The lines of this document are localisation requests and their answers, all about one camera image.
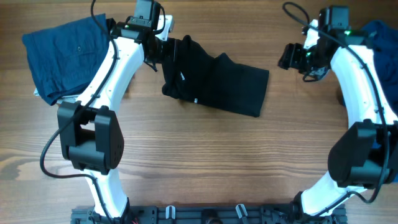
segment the black plastic housing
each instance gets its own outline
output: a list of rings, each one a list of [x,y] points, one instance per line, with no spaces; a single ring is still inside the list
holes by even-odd
[[[397,175],[397,123],[387,126],[390,135],[390,158],[384,183]],[[385,147],[380,124],[371,120],[356,122],[333,146],[328,157],[328,170],[339,187],[363,185],[374,189],[379,181],[384,162]]]
[[[64,126],[81,107],[80,102],[63,102],[58,109],[58,126]],[[94,122],[94,131],[81,127],[89,122]],[[60,139],[62,156],[75,169],[96,170],[105,175],[122,158],[123,135],[115,112],[107,106],[86,109],[79,120],[75,119],[60,133]]]
[[[349,9],[346,6],[330,6],[322,9],[318,20],[318,29],[346,45],[372,47],[366,31],[351,30]],[[302,33],[306,35],[307,31],[308,29],[304,27]],[[278,66],[286,70],[290,67],[297,69],[304,74],[305,82],[319,81],[325,77],[330,69],[330,62],[340,45],[321,33],[318,35],[317,44],[309,49],[304,49],[301,44],[288,44]],[[307,76],[312,77],[313,80],[306,80]]]
[[[154,0],[137,0],[134,17],[130,17],[128,24],[157,29],[160,15],[160,4]]]

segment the wood grain surface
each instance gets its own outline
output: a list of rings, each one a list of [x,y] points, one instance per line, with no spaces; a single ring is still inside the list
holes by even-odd
[[[95,13],[123,21],[133,0],[99,1]],[[398,2],[296,1],[312,18],[330,4],[347,4],[359,29],[382,19],[398,28]],[[260,118],[233,114],[163,96],[162,70],[143,66],[118,116],[125,140],[119,165],[133,205],[287,203],[327,170],[328,153],[347,130],[347,114],[329,75],[303,83],[277,61],[288,43],[302,43],[301,25],[282,12],[282,1],[161,2],[175,16],[171,37],[192,39],[212,56],[270,70]],[[22,34],[90,15],[90,1],[0,1],[0,223],[68,223],[70,210],[92,205],[85,180],[54,180],[39,167],[41,150],[57,128],[57,107],[33,96]],[[59,139],[46,166],[76,173]],[[349,223],[398,223],[398,187],[383,187],[372,205],[347,202]]]

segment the folded black garment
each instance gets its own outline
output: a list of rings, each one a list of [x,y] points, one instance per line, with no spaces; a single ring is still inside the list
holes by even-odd
[[[162,93],[222,110],[260,116],[269,71],[234,63],[223,53],[209,56],[189,35],[169,39],[171,49],[162,63],[166,84]]]

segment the blue shirt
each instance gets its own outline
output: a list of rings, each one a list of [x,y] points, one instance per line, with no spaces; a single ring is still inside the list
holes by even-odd
[[[363,27],[372,41],[374,66],[386,99],[398,114],[398,30],[382,21],[372,21]]]
[[[105,14],[96,19],[106,28]],[[37,91],[49,105],[84,91],[109,47],[107,36],[90,17],[25,34],[22,41]]]

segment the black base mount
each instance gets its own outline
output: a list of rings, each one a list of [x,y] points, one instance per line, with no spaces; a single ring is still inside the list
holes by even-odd
[[[137,224],[209,224],[209,210],[216,212],[222,224],[347,224],[345,205],[340,205],[329,217],[303,222],[289,222],[287,213],[289,204],[268,204],[256,207],[174,207],[158,208],[155,206],[131,206],[130,211],[135,215],[131,223]],[[73,209],[71,224],[93,224],[94,207]]]

